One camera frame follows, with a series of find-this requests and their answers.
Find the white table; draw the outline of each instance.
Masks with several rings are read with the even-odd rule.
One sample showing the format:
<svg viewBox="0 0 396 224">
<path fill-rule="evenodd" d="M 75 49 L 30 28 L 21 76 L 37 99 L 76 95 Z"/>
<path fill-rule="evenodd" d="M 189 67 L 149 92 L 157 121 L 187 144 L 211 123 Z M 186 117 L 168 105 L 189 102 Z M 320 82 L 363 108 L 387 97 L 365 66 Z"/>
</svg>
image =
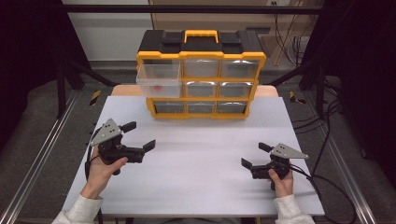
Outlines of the white table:
<svg viewBox="0 0 396 224">
<path fill-rule="evenodd" d="M 267 180 L 252 179 L 241 158 L 266 164 L 258 149 L 286 144 L 300 150 L 288 112 L 279 97 L 256 97 L 247 119 L 154 119 L 142 96 L 109 96 L 98 120 L 137 122 L 122 143 L 142 147 L 156 139 L 143 163 L 127 163 L 102 193 L 102 212 L 113 217 L 265 217 L 277 214 Z M 86 180 L 84 158 L 64 209 L 76 200 Z M 291 160 L 307 173 L 304 160 Z M 303 212 L 322 216 L 318 195 L 304 176 L 294 174 L 294 193 Z"/>
</svg>

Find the human hand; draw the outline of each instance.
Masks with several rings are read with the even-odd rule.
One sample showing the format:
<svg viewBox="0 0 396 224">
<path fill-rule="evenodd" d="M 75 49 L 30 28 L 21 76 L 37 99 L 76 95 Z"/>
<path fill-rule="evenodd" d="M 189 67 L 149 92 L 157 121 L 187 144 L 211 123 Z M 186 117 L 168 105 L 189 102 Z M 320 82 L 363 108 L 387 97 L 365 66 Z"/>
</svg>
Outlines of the human hand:
<svg viewBox="0 0 396 224">
<path fill-rule="evenodd" d="M 113 173 L 119 170 L 128 161 L 121 158 L 110 165 L 103 163 L 99 157 L 99 148 L 95 147 L 91 156 L 91 167 L 88 181 L 81 191 L 81 196 L 88 199 L 97 199 L 99 194 L 106 188 L 108 180 Z"/>
<path fill-rule="evenodd" d="M 277 198 L 283 198 L 293 194 L 293 173 L 291 170 L 283 179 L 280 179 L 273 169 L 270 169 L 268 174 L 275 183 L 275 194 Z"/>
</svg>

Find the white wall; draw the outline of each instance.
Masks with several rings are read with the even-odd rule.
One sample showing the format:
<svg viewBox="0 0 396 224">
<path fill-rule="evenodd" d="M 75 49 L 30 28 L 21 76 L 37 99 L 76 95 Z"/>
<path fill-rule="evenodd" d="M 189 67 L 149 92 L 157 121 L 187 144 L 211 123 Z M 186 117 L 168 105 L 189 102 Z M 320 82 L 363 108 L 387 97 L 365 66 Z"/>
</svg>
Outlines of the white wall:
<svg viewBox="0 0 396 224">
<path fill-rule="evenodd" d="M 63 0 L 64 4 L 148 5 L 148 0 Z M 89 61 L 134 61 L 150 14 L 69 13 Z"/>
</svg>

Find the person's arm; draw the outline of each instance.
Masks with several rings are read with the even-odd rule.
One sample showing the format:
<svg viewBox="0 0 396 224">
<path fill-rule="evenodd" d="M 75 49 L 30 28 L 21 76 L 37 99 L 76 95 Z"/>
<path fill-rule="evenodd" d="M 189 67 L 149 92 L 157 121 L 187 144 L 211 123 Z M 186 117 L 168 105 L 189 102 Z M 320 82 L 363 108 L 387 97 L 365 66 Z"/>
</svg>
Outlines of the person's arm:
<svg viewBox="0 0 396 224">
<path fill-rule="evenodd" d="M 61 211 L 52 222 L 53 224 L 93 223 L 103 202 L 103 199 L 99 197 L 100 193 L 106 188 L 113 173 L 128 161 L 127 158 L 121 158 L 110 165 L 105 165 L 98 155 L 96 147 L 91 156 L 87 183 L 72 208 L 68 211 Z"/>
<path fill-rule="evenodd" d="M 274 199 L 278 217 L 276 224 L 315 224 L 311 216 L 304 214 L 293 195 L 292 171 L 280 179 L 274 170 L 269 170 L 269 175 L 275 183 L 276 199 Z"/>
</svg>

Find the yellow storage organizer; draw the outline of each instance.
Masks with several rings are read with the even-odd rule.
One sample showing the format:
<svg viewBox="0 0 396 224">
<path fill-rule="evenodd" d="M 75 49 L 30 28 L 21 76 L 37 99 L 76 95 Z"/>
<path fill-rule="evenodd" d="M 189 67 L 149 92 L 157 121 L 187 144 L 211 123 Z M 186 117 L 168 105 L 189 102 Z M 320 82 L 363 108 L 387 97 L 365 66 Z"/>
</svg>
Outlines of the yellow storage organizer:
<svg viewBox="0 0 396 224">
<path fill-rule="evenodd" d="M 255 32 L 149 30 L 136 83 L 157 119 L 243 119 L 265 64 Z"/>
</svg>

